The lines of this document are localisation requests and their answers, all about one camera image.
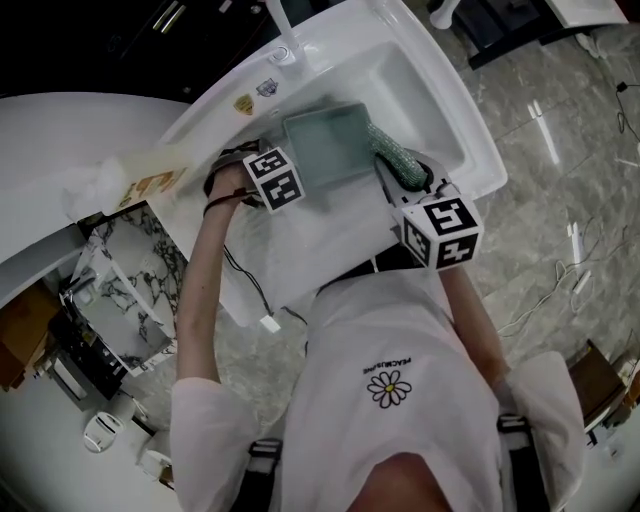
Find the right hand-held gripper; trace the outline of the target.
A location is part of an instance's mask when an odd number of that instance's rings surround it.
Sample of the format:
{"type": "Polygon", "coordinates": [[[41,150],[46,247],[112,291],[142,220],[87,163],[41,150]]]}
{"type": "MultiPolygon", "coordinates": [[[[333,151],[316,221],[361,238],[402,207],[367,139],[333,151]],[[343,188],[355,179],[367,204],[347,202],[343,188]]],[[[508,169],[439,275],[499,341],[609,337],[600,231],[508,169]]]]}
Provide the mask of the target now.
{"type": "Polygon", "coordinates": [[[473,200],[462,194],[442,164],[414,152],[426,179],[410,192],[396,180],[395,169],[376,155],[374,168],[387,201],[398,241],[414,260],[431,271],[443,271],[472,260],[480,247],[484,225],[473,200]]]}

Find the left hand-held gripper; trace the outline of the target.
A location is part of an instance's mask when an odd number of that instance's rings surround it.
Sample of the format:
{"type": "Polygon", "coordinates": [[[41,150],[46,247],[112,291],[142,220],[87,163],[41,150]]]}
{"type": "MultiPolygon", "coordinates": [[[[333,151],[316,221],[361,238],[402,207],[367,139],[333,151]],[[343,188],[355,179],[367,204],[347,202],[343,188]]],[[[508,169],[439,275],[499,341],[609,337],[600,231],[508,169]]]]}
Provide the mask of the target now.
{"type": "Polygon", "coordinates": [[[266,139],[255,139],[233,148],[223,149],[211,165],[203,185],[203,192],[210,198],[216,175],[232,164],[241,164],[252,180],[250,187],[241,187],[232,194],[214,201],[218,204],[235,200],[253,208],[266,208],[275,214],[289,204],[305,198],[298,173],[289,156],[281,147],[266,139]]]}

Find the green scrubbing sponge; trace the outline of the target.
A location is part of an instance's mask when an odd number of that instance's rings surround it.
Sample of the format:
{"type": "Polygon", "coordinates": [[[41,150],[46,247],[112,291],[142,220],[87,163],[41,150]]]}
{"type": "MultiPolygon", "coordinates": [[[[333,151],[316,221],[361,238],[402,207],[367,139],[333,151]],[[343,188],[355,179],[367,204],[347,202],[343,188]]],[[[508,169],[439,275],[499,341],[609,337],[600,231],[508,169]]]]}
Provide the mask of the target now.
{"type": "Polygon", "coordinates": [[[374,157],[382,159],[397,183],[406,191],[425,191],[433,183],[433,173],[423,167],[407,149],[372,122],[366,126],[368,145],[374,157]]]}

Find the person's left forearm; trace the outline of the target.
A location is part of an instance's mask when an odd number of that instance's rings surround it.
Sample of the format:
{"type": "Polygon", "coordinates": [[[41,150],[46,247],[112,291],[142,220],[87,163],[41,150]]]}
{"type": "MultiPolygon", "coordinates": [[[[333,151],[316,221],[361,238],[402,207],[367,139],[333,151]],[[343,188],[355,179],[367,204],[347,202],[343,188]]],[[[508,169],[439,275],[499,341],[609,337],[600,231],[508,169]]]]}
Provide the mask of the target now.
{"type": "Polygon", "coordinates": [[[177,378],[220,380],[214,333],[225,239],[238,198],[211,201],[186,268],[176,320],[177,378]]]}

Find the person's right forearm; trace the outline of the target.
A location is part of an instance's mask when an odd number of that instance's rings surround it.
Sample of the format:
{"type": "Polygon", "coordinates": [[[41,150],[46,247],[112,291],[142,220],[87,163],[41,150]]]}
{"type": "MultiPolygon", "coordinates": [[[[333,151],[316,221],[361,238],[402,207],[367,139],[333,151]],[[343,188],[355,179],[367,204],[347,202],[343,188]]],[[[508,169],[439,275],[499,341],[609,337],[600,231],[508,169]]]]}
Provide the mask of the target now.
{"type": "Polygon", "coordinates": [[[454,330],[481,376],[495,389],[510,371],[498,332],[462,266],[441,271],[439,276],[454,330]]]}

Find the person's left hand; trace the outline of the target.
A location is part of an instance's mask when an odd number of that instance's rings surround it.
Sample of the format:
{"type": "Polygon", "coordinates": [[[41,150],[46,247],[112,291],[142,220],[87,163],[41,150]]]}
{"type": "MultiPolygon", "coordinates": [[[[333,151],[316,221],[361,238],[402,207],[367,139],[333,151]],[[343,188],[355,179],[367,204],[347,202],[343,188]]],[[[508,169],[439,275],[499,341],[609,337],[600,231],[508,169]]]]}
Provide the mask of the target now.
{"type": "Polygon", "coordinates": [[[208,200],[212,202],[221,197],[232,196],[241,189],[246,192],[255,190],[250,175],[241,164],[228,165],[216,171],[208,200]]]}

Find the white ceramic sink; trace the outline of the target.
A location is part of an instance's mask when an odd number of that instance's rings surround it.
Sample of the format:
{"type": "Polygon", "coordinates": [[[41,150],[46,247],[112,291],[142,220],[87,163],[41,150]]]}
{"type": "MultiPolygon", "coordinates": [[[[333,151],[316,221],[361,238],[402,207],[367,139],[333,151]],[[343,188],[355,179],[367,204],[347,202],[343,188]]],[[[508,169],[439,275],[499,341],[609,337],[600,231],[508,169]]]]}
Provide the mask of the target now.
{"type": "MultiPolygon", "coordinates": [[[[457,71],[408,9],[404,27],[363,15],[349,28],[333,23],[305,34],[306,68],[288,77],[255,52],[207,90],[163,135],[185,150],[195,170],[189,185],[150,205],[177,247],[190,254],[206,200],[202,183],[227,147],[258,137],[286,140],[284,119],[313,109],[361,102],[372,122],[401,146],[442,164],[453,182],[473,198],[507,180],[494,140],[457,71]],[[261,97],[268,78],[277,93],[261,97]],[[250,94],[252,116],[234,109],[250,94]]],[[[355,177],[306,197],[279,213],[239,208],[227,245],[262,287],[272,309],[308,292],[396,242],[394,220],[378,179],[355,177]]],[[[220,301],[241,326],[266,314],[258,293],[242,274],[226,271],[220,301]]]]}

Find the clear soap pump bottle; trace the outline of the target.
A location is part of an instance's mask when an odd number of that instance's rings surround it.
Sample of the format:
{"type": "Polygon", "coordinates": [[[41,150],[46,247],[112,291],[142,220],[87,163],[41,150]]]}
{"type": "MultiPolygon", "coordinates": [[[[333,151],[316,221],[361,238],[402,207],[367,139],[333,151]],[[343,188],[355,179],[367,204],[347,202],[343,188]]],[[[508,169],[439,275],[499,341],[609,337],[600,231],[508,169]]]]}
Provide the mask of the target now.
{"type": "Polygon", "coordinates": [[[178,145],[109,157],[70,170],[71,182],[61,192],[67,217],[77,222],[96,213],[106,216],[179,189],[194,170],[178,145]]]}

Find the white curved faucet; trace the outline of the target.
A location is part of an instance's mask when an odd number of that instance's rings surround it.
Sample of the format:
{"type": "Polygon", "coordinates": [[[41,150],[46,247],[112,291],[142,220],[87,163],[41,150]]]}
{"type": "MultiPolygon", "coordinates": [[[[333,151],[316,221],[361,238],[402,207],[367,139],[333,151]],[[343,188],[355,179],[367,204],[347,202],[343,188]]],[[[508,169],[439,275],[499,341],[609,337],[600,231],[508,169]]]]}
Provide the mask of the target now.
{"type": "Polygon", "coordinates": [[[305,50],[305,34],[312,29],[319,29],[333,23],[341,27],[349,28],[352,19],[363,15],[382,24],[390,24],[404,27],[406,22],[401,17],[408,17],[410,12],[403,5],[402,0],[344,0],[325,11],[312,16],[301,24],[301,28],[295,28],[283,7],[282,0],[262,0],[267,11],[280,32],[281,40],[288,51],[296,59],[303,59],[305,50]]]}

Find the person's white daisy shirt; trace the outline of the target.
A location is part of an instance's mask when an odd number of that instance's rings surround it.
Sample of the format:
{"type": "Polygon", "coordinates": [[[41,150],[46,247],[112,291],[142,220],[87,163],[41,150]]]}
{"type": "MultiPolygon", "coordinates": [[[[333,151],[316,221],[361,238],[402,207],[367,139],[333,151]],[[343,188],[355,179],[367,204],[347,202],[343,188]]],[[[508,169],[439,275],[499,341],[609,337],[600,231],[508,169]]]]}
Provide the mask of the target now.
{"type": "Polygon", "coordinates": [[[542,353],[492,389],[436,279],[384,272],[329,286],[282,435],[277,512],[347,512],[373,468],[422,457],[453,512],[517,512],[542,479],[561,509],[584,472],[582,411],[563,357],[542,353]]]}

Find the marble pattern sink cabinet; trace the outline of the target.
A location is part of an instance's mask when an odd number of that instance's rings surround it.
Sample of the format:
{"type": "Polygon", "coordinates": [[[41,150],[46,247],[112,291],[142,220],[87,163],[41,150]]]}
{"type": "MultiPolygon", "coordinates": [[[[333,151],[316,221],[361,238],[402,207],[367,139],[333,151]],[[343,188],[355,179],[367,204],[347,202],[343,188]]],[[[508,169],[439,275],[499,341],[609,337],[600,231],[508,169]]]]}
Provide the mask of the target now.
{"type": "Polygon", "coordinates": [[[97,226],[81,253],[71,304],[134,377],[176,353],[186,265],[147,206],[97,226]]]}

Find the tall black cabinet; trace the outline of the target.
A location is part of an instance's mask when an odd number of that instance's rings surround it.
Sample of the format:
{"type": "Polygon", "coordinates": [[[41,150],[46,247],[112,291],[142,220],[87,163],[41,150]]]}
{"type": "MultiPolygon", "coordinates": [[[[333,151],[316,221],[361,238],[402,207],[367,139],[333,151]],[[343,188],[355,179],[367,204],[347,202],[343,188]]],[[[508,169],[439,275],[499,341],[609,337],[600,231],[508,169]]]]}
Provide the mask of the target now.
{"type": "Polygon", "coordinates": [[[263,0],[0,0],[0,98],[192,103],[248,54],[267,18],[263,0]]]}

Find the small white square sink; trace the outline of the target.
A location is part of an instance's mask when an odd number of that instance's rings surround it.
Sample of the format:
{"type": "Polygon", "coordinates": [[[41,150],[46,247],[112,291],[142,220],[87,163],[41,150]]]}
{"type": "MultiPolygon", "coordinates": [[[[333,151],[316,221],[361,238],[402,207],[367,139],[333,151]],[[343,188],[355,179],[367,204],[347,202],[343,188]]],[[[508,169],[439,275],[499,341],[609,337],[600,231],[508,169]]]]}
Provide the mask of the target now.
{"type": "Polygon", "coordinates": [[[545,0],[545,2],[565,28],[629,23],[615,0],[545,0]]]}

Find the black metal cart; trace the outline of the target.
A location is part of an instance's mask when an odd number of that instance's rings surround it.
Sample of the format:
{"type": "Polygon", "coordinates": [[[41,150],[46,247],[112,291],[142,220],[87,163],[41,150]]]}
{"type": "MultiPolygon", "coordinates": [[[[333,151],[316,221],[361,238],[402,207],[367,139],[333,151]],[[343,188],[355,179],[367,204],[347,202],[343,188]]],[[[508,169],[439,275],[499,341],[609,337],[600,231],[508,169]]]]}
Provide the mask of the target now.
{"type": "Polygon", "coordinates": [[[81,388],[101,399],[112,399],[127,370],[102,339],[95,335],[91,342],[86,341],[81,328],[63,310],[49,321],[48,329],[59,349],[59,360],[71,363],[71,375],[81,388]]]}

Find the brown wooden furniture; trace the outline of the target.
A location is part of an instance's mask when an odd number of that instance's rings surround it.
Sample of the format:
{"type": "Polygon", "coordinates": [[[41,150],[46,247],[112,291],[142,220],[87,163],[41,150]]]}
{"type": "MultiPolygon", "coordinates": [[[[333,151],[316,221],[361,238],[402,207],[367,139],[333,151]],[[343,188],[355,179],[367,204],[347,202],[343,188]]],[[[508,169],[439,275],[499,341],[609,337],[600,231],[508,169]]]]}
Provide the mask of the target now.
{"type": "Polygon", "coordinates": [[[629,350],[610,362],[588,339],[569,367],[584,420],[585,432],[624,424],[640,405],[640,358],[629,350]]]}

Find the cardboard box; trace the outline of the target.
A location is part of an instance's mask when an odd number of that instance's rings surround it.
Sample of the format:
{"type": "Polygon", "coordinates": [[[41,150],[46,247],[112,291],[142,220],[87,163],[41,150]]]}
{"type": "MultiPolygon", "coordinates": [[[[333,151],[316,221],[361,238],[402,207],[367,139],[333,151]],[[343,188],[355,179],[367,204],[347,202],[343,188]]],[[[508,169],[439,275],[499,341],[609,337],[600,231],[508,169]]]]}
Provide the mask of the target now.
{"type": "Polygon", "coordinates": [[[48,324],[61,305],[37,282],[0,309],[0,390],[17,389],[44,351],[48,324]]]}

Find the white round device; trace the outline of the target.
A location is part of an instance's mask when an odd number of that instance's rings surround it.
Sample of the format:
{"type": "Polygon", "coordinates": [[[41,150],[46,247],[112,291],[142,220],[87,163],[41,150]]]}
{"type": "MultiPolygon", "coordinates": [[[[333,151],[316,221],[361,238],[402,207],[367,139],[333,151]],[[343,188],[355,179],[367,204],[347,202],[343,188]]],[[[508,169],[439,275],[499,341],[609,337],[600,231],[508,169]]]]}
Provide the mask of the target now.
{"type": "Polygon", "coordinates": [[[103,453],[113,445],[116,437],[124,429],[125,425],[119,418],[108,412],[99,411],[85,426],[84,446],[93,454],[103,453]]]}

